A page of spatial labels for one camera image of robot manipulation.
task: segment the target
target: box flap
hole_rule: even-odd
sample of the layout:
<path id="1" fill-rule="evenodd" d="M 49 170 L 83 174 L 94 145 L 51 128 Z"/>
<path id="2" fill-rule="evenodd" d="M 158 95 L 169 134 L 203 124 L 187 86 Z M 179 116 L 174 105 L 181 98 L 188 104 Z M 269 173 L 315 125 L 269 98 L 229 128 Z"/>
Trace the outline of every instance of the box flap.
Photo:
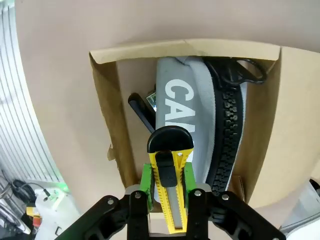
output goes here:
<path id="1" fill-rule="evenodd" d="M 140 42 L 90 52 L 97 64 L 166 56 L 217 56 L 277 60 L 280 46 L 244 40 L 182 39 Z"/>

